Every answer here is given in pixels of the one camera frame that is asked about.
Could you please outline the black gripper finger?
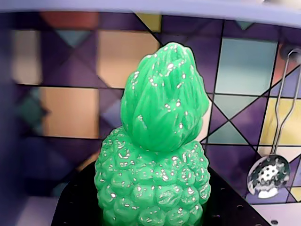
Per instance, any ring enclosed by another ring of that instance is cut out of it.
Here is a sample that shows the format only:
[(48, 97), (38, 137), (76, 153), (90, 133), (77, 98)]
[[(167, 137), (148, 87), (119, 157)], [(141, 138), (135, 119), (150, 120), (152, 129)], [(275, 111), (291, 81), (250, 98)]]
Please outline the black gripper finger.
[(203, 215), (205, 226), (265, 226), (266, 220), (213, 169), (211, 195)]
[(102, 226), (94, 183), (95, 163), (86, 166), (63, 189), (51, 222), (53, 226)]

